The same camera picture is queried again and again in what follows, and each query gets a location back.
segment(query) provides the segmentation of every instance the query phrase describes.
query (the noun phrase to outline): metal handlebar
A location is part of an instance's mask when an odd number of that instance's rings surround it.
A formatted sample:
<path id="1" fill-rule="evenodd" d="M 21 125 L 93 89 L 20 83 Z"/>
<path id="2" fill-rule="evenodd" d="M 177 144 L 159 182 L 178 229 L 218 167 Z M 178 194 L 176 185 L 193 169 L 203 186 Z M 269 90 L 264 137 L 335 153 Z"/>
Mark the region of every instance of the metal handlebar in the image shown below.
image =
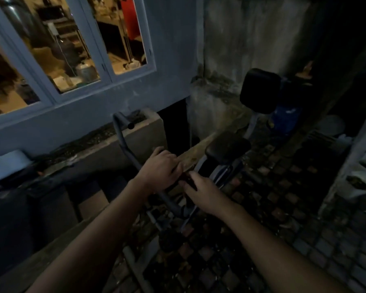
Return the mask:
<path id="1" fill-rule="evenodd" d="M 115 128 L 115 131 L 117 133 L 117 138 L 119 142 L 119 146 L 122 149 L 122 152 L 126 157 L 131 161 L 131 163 L 134 165 L 134 167 L 139 171 L 142 168 L 142 164 L 138 161 L 137 157 L 134 155 L 134 153 L 129 149 L 127 146 L 126 140 L 123 137 L 121 124 L 123 123 L 127 126 L 128 129 L 134 128 L 134 123 L 132 123 L 125 115 L 123 115 L 121 112 L 114 113 L 112 115 L 112 122 Z M 174 202 L 164 191 L 160 191 L 157 193 L 160 198 L 164 201 L 166 206 L 169 208 L 169 210 L 174 214 L 174 216 L 182 219 L 186 219 L 190 217 L 191 212 L 194 209 L 194 206 L 183 206 L 181 207 L 176 202 Z"/>

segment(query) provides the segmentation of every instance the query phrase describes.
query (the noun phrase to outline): black seat cushion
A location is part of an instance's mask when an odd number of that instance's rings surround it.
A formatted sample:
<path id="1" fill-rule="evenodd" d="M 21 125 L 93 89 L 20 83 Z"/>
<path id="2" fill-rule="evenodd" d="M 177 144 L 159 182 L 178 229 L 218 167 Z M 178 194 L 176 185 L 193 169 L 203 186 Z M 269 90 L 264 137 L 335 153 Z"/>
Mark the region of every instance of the black seat cushion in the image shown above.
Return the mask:
<path id="1" fill-rule="evenodd" d="M 251 149 L 251 143 L 247 139 L 232 132 L 224 132 L 206 147 L 205 154 L 220 165 L 227 165 L 249 149 Z"/>
<path id="2" fill-rule="evenodd" d="M 251 69 L 247 72 L 240 93 L 240 102 L 254 112 L 269 114 L 277 105 L 281 78 L 271 72 Z"/>

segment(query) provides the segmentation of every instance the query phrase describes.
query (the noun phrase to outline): orange object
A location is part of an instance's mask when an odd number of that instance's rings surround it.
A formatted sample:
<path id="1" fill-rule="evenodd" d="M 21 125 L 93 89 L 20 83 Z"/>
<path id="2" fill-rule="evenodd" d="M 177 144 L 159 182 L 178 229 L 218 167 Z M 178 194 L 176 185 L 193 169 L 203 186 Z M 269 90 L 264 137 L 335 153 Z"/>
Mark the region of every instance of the orange object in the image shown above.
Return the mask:
<path id="1" fill-rule="evenodd" d="M 138 25 L 137 13 L 134 7 L 133 0 L 121 1 L 123 18 L 125 19 L 127 35 L 130 40 L 137 38 L 140 33 L 140 26 Z"/>

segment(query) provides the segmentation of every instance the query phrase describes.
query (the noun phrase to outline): window pane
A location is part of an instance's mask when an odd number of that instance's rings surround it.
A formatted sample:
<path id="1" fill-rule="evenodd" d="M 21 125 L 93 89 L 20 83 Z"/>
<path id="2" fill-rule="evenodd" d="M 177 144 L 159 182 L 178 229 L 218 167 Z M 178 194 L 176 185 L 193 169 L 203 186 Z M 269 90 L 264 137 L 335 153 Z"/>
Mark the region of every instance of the window pane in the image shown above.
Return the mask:
<path id="1" fill-rule="evenodd" d="M 134 1 L 92 1 L 90 5 L 114 73 L 121 74 L 146 64 Z"/>
<path id="2" fill-rule="evenodd" d="M 0 50 L 0 114 L 39 102 L 38 96 Z"/>
<path id="3" fill-rule="evenodd" d="M 0 0 L 0 7 L 58 92 L 100 80 L 65 0 Z"/>

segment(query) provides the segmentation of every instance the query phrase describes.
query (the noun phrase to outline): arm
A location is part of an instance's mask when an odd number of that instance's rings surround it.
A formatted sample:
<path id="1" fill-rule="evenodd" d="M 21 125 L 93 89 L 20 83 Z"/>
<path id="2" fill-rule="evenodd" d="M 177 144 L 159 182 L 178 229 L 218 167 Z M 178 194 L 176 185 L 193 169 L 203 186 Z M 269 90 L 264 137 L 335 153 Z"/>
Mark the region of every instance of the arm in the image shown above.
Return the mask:
<path id="1" fill-rule="evenodd" d="M 48 266 L 28 293 L 102 290 L 148 195 L 169 187 L 183 172 L 176 155 L 161 150 L 153 152 L 138 175 Z"/>
<path id="2" fill-rule="evenodd" d="M 190 173 L 198 191 L 180 181 L 188 196 L 236 234 L 249 256 L 276 293 L 349 292 L 335 279 L 307 261 L 232 202 L 208 178 Z"/>

